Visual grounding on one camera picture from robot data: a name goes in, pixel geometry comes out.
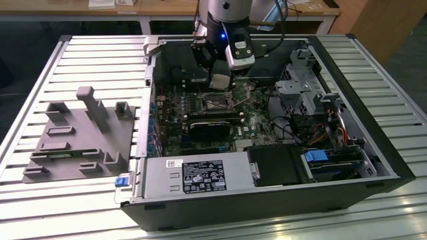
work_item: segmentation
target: wooden table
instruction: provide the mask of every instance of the wooden table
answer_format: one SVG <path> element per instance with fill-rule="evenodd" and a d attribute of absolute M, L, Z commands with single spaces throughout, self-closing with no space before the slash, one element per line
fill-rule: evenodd
<path fill-rule="evenodd" d="M 0 0 L 0 21 L 141 21 L 142 3 L 90 10 L 90 0 Z"/>
<path fill-rule="evenodd" d="M 197 7 L 198 0 L 143 0 L 141 5 L 143 34 L 151 34 L 151 21 L 193 21 Z M 342 13 L 340 8 L 330 8 L 323 0 L 310 0 L 309 3 L 297 4 L 297 6 L 289 4 L 289 7 L 290 11 L 286 20 L 321 22 L 318 34 L 329 33 L 336 17 Z"/>
<path fill-rule="evenodd" d="M 0 21 L 139 21 L 143 34 L 150 35 L 151 21 L 193 21 L 197 5 L 198 0 L 138 0 L 134 6 L 90 10 L 89 0 L 0 0 Z M 290 10 L 287 21 L 321 22 L 317 33 L 327 34 L 340 8 L 330 8 L 323 0 L 311 0 L 298 4 L 297 9 L 298 13 Z"/>

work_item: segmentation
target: warning label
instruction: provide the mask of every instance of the warning label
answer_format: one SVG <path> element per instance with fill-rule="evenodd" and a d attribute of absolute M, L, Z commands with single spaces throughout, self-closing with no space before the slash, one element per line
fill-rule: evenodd
<path fill-rule="evenodd" d="M 186 194 L 227 190 L 223 160 L 183 163 L 182 181 Z"/>

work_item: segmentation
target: metal bracket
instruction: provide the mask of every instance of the metal bracket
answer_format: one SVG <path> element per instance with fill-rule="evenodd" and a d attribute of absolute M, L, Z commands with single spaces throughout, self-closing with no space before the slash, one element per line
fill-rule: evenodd
<path fill-rule="evenodd" d="M 146 56 L 153 56 L 154 54 L 157 54 L 161 51 L 159 46 L 166 44 L 166 42 L 159 42 L 159 36 L 149 36 L 145 39 L 145 53 Z"/>

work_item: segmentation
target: blue tab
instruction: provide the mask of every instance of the blue tab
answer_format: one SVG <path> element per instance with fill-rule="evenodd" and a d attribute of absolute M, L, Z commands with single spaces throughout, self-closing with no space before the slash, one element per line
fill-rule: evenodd
<path fill-rule="evenodd" d="M 114 183 L 117 188 L 130 186 L 130 178 L 129 177 L 118 177 Z"/>
<path fill-rule="evenodd" d="M 305 153 L 305 156 L 307 162 L 329 160 L 329 156 L 325 150 L 310 150 Z"/>

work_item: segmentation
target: metal table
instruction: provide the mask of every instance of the metal table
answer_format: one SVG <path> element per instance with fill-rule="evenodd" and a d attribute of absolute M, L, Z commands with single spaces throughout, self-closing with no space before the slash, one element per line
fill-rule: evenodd
<path fill-rule="evenodd" d="M 83 108 L 75 90 L 91 85 L 95 98 L 106 106 L 117 101 L 137 107 L 142 104 L 142 92 L 149 89 L 143 79 L 145 38 L 74 36 L 58 43 L 0 146 L 2 239 L 342 240 L 427 236 L 427 116 L 360 41 L 345 35 L 319 39 L 418 177 L 402 188 L 329 213 L 145 232 L 115 203 L 115 177 L 23 184 L 23 170 L 49 121 L 49 102 L 66 101 L 69 108 Z"/>

